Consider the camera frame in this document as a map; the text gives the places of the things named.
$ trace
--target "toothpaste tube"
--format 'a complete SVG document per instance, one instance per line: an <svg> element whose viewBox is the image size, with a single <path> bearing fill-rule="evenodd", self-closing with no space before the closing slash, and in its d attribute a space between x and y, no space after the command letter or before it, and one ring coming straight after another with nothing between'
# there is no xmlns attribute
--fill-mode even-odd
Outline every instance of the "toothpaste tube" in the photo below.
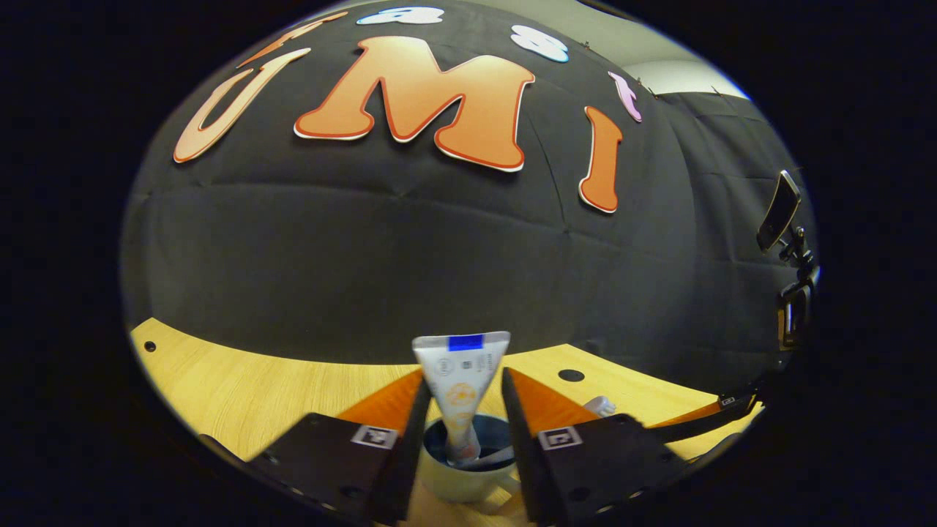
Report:
<svg viewBox="0 0 937 527"><path fill-rule="evenodd" d="M507 331L413 340L413 352L442 411L446 458L456 468L482 453L471 421L510 341Z"/></svg>

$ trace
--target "mug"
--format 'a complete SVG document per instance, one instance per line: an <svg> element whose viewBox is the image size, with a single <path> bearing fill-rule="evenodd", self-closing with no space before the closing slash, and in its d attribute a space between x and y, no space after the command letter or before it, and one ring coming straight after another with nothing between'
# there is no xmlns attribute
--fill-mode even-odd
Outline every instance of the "mug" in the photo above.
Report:
<svg viewBox="0 0 937 527"><path fill-rule="evenodd" d="M500 417L476 414L472 426L482 446L482 457L511 445L508 422ZM520 482L511 477L515 467L513 458L478 469L456 469L446 462L446 436L442 420L431 421L426 425L420 450L419 478L441 500L473 503L484 500L498 487L511 494L520 491Z"/></svg>

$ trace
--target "ceiling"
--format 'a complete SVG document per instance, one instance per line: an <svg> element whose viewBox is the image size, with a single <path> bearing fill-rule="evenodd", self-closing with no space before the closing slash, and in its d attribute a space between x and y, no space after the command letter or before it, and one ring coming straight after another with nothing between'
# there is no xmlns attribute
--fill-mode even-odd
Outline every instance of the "ceiling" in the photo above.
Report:
<svg viewBox="0 0 937 527"><path fill-rule="evenodd" d="M334 4L351 8L380 0ZM702 57L649 27L603 13L576 0L463 0L509 11L556 29L619 65L657 94L713 92L747 98L732 81ZM411 5L401 2L400 6Z"/></svg>

